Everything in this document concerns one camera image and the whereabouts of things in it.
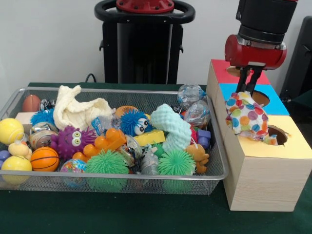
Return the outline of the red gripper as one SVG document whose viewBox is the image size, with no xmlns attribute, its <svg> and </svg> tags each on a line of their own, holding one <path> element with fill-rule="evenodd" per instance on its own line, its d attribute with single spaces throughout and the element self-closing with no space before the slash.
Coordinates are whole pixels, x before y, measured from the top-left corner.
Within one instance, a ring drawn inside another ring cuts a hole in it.
<svg viewBox="0 0 312 234">
<path fill-rule="evenodd" d="M 278 45 L 247 40 L 239 35 L 230 35 L 225 43 L 225 60 L 231 66 L 240 68 L 240 77 L 236 92 L 248 91 L 253 94 L 262 70 L 275 70 L 284 62 L 287 47 L 284 42 Z M 253 68 L 249 84 L 246 84 L 248 72 Z"/>
</svg>

